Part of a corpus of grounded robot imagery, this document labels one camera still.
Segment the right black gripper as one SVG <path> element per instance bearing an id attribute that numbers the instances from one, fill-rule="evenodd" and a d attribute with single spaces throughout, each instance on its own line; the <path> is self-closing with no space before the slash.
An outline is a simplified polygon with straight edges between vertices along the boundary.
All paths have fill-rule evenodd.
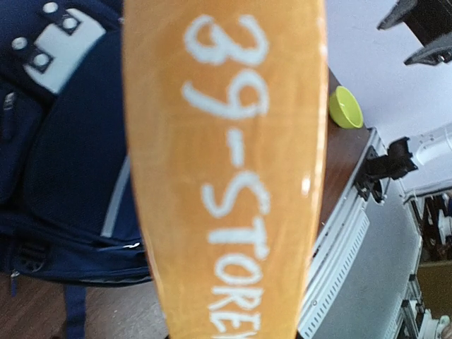
<path id="1" fill-rule="evenodd" d="M 422 46 L 405 61 L 406 66 L 451 63 L 451 2 L 400 0 L 381 19 L 378 30 L 405 24 Z"/>

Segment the orange 39-Storey Treehouse book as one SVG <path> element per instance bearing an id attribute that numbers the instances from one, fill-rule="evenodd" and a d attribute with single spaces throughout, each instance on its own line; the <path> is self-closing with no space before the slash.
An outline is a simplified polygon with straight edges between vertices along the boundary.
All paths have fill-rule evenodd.
<path id="1" fill-rule="evenodd" d="M 326 157 L 323 1 L 126 1 L 132 179 L 171 338 L 294 338 Z"/>

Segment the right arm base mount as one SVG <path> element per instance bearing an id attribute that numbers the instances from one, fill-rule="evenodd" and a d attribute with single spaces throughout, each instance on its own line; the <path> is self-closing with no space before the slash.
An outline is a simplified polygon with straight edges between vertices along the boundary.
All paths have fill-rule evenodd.
<path id="1" fill-rule="evenodd" d="M 382 179 L 397 180 L 418 169 L 412 161 L 413 154 L 408 148 L 409 140 L 408 137 L 403 137 L 392 142 L 387 154 L 381 156 L 373 146 L 369 147 L 354 180 L 354 186 L 361 198 L 368 201 L 372 195 L 377 203 L 381 203 L 384 199 Z"/>

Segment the navy blue student backpack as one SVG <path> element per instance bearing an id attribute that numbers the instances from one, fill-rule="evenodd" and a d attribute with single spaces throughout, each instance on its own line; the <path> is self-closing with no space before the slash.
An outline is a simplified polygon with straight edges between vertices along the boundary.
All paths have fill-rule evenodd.
<path id="1" fill-rule="evenodd" d="M 126 146 L 120 1 L 1 2 L 1 270 L 64 285 L 151 279 Z"/>

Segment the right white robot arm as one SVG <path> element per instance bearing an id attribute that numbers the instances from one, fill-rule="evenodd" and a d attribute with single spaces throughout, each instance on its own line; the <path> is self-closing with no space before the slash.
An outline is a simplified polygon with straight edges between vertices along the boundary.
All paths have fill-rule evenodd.
<path id="1" fill-rule="evenodd" d="M 439 100 L 449 78 L 439 67 L 451 64 L 451 2 L 396 1 L 377 28 L 399 24 L 413 37 L 395 37 L 379 75 L 391 93 L 391 110 L 401 113 L 397 125 L 408 125 L 408 164 L 419 169 L 434 159 L 445 163 L 451 157 L 451 104 Z"/>

